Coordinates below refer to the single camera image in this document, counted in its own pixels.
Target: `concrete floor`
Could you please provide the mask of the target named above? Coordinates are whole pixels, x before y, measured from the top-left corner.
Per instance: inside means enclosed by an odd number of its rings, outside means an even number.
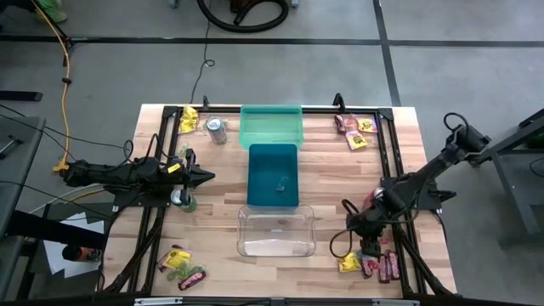
[[[278,28],[232,35],[212,26],[210,37],[378,38],[371,0],[301,0]],[[228,3],[214,12],[230,20]],[[390,39],[542,40],[544,2],[525,0],[382,0]],[[177,10],[167,1],[65,1],[72,35],[204,37],[207,22],[195,1]],[[247,22],[275,14],[259,5]],[[0,24],[9,33],[48,34],[24,11],[9,9]],[[143,103],[184,103],[202,61],[203,45],[79,44],[67,111],[71,133],[83,139],[122,144],[133,136]],[[457,111],[499,140],[544,103],[542,48],[392,48],[403,106],[415,106],[427,156],[443,147],[442,116]],[[363,46],[211,45],[195,100],[212,103],[329,105],[341,92],[350,105],[391,105],[381,49]],[[60,94],[64,75],[55,43],[0,42],[0,89],[44,93],[39,104],[3,103],[28,116],[43,116],[63,129]],[[71,152],[91,162],[115,163],[115,150],[72,142]],[[62,151],[44,138],[29,185],[61,194],[68,190],[52,172]],[[471,298],[543,304],[544,256],[528,247],[503,251],[501,237],[522,226],[490,164],[452,168],[440,187],[456,190],[444,220],[458,291]],[[26,191],[18,208],[47,201]]]

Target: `white paper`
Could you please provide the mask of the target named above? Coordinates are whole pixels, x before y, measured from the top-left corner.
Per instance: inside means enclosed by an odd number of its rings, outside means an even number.
[[[104,221],[88,224],[85,212],[78,213],[62,221],[62,224],[74,225],[85,230],[92,230],[100,234],[104,234]],[[61,271],[65,271],[65,278],[69,278],[75,275],[81,275],[93,270],[98,269],[100,262],[98,263],[77,263],[62,258],[62,250],[66,247],[66,244],[44,241],[45,252],[48,255],[49,268],[51,273],[55,274]]]

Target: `vacuum hose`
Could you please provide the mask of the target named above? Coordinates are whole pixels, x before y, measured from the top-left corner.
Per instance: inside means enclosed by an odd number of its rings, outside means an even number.
[[[287,14],[289,14],[289,5],[287,4],[286,0],[251,0],[246,5],[244,5],[240,12],[236,15],[236,18],[234,20],[234,24],[230,25],[226,22],[223,22],[219,19],[217,19],[210,10],[207,8],[206,4],[204,3],[204,0],[196,0],[198,3],[198,7],[201,8],[202,13],[210,22],[212,22],[214,25],[218,26],[219,28],[225,30],[225,31],[231,31],[234,33],[257,33],[261,31],[267,31],[269,29],[272,29],[274,27],[277,27],[280,23],[283,22],[287,18]],[[249,13],[249,11],[257,4],[264,3],[264,2],[272,2],[277,3],[281,6],[281,14],[274,20],[269,21],[267,23],[263,23],[262,25],[240,25],[241,21],[244,20],[246,17],[246,14]]]

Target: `green plastic bin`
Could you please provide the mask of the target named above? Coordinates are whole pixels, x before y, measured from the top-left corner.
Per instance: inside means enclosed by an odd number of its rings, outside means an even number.
[[[243,105],[240,112],[240,145],[293,144],[304,141],[303,108],[300,105]]]

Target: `wooden tabletop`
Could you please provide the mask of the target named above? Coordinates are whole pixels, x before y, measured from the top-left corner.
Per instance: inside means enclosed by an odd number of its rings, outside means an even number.
[[[133,156],[143,156],[150,137],[157,133],[164,105],[142,105],[134,135]],[[234,296],[287,298],[400,298],[400,282],[384,285],[377,273],[364,280],[360,272],[340,274],[337,261],[329,253],[329,240],[345,229],[341,200],[347,198],[360,207],[369,190],[378,186],[382,166],[377,136],[365,133],[368,146],[351,151],[345,138],[338,135],[332,115],[304,115],[304,143],[298,153],[298,185],[301,205],[309,205],[315,215],[315,254],[306,258],[242,257],[236,249],[238,211],[246,204],[248,152],[238,143],[238,114],[214,114],[227,119],[228,143],[215,145],[202,129],[207,115],[201,115],[196,132],[183,134],[178,149],[189,145],[201,168],[216,174],[195,190],[198,207],[185,213],[167,209],[161,234],[159,257],[177,244],[193,252],[191,261],[207,268],[207,278],[181,292],[175,282],[156,271],[152,294],[155,296]],[[415,171],[427,160],[414,108],[394,108],[400,152],[405,172]],[[384,128],[390,153],[387,127]],[[138,237],[141,208],[126,209],[114,223],[105,251],[106,285],[121,272],[133,254]],[[451,291],[455,283],[437,218],[421,212],[415,221],[420,253],[431,270]],[[394,250],[390,229],[384,231],[389,243],[382,249]],[[348,235],[335,242],[338,253],[348,248]],[[359,238],[355,235],[355,246]],[[413,265],[406,254],[409,278],[416,290]],[[143,283],[147,258],[142,261],[139,288]]]

